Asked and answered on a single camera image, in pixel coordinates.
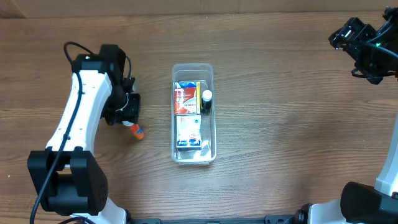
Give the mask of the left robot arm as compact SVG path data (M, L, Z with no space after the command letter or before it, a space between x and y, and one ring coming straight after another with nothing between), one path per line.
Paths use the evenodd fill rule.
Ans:
M124 74L131 60L114 44L97 54L87 50L76 59L66 56L72 86L60 122L45 149L31 151L27 168L37 192L29 221L37 210L66 216L65 223L132 223L128 210L109 197L108 180L97 163L94 143L100 119L127 126L137 138L141 96L135 78Z

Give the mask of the clear plastic container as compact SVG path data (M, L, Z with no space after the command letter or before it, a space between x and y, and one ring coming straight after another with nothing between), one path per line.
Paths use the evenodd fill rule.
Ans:
M172 68L171 158L181 164L209 164L216 158L213 67L178 63Z

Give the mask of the red white small box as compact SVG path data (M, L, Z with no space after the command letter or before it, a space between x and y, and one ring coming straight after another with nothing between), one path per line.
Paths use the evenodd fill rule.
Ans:
M197 88L176 88L175 91L175 114L197 114Z

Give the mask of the black tube white cap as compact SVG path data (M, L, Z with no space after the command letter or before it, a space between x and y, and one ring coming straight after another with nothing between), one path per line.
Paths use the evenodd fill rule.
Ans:
M201 94L201 112L203 114L210 114L212 106L213 94L210 90L205 90Z

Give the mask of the white blue Hansaplast box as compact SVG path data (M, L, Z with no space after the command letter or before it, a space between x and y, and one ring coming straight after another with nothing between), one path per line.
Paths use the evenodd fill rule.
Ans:
M176 117L178 149L201 147L201 116L181 115Z

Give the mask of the orange tube white cap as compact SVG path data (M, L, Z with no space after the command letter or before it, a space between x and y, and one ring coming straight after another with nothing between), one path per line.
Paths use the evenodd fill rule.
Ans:
M123 125L127 126L129 130L133 133L136 139L142 140L144 139L144 130L136 123L131 123L129 121L123 121Z

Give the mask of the blue yellow VapoDrops box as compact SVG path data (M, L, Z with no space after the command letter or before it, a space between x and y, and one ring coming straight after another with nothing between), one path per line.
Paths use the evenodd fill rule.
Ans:
M200 114L200 82L175 82L175 114Z

